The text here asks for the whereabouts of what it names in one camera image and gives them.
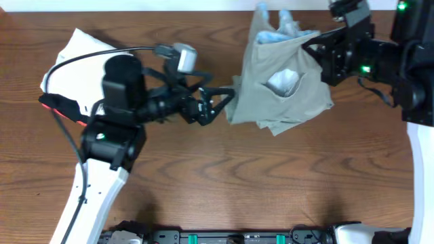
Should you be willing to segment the khaki grey shorts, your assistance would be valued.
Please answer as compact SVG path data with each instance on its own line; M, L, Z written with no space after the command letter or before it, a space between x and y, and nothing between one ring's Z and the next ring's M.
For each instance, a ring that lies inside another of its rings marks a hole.
M225 113L232 125L255 122L276 136L333 107L320 65L302 46L318 30L301 30L288 10L272 27L266 3L256 6L240 75L233 77L235 97Z

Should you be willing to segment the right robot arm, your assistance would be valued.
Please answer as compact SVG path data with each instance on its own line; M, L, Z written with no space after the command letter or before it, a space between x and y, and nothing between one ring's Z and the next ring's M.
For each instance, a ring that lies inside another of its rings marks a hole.
M414 217L409 228L378 228L353 222L330 227L324 243L433 242L433 1L398 1L390 41L374 38L367 1L331 1L344 26L303 44L322 67L321 80L337 86L348 77L384 83L390 95L371 91L401 107L414 170Z

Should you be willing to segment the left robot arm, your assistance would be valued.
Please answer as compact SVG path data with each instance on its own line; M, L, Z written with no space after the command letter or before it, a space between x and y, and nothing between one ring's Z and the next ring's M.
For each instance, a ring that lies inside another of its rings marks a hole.
M109 58L103 99L92 108L76 148L73 187L51 243L97 243L108 213L127 182L145 142L145 124L180 114L187 123L210 124L234 98L226 87L207 87L211 74L187 85L187 73L159 73L130 55Z

